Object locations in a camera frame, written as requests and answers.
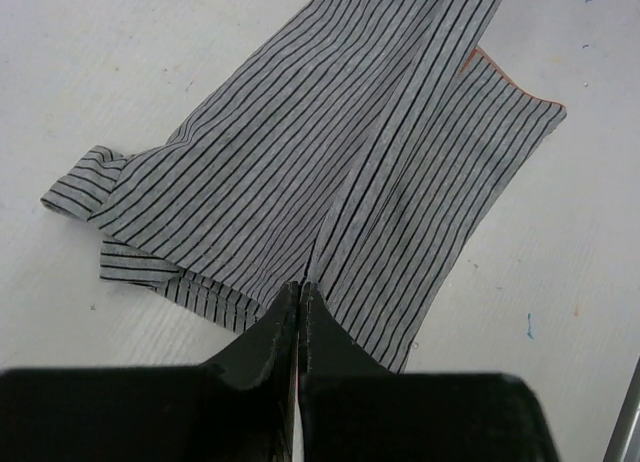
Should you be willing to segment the grey striped underwear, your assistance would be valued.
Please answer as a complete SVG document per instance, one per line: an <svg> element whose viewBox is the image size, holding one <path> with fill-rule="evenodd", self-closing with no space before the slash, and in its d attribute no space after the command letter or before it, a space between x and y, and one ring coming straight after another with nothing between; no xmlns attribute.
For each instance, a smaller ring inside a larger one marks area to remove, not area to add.
<svg viewBox="0 0 640 462"><path fill-rule="evenodd" d="M42 196L100 276L236 333L289 282L391 371L465 243L564 119L479 40L502 0L311 0L161 146L88 151Z"/></svg>

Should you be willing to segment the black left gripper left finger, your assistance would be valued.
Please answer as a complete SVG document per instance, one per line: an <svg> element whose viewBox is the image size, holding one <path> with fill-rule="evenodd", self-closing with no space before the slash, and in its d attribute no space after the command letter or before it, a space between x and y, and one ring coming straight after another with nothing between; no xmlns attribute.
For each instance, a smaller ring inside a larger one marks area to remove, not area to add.
<svg viewBox="0 0 640 462"><path fill-rule="evenodd" d="M199 461L290 461L300 285L286 283L265 314L201 365Z"/></svg>

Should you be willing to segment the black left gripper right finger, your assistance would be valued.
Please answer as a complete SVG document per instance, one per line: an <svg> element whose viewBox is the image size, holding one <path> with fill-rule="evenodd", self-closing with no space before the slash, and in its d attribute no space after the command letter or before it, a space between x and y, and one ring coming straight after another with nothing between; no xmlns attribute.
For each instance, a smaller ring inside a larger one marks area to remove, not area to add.
<svg viewBox="0 0 640 462"><path fill-rule="evenodd" d="M317 286L302 289L298 402L306 461L378 460L388 439L391 373L330 314Z"/></svg>

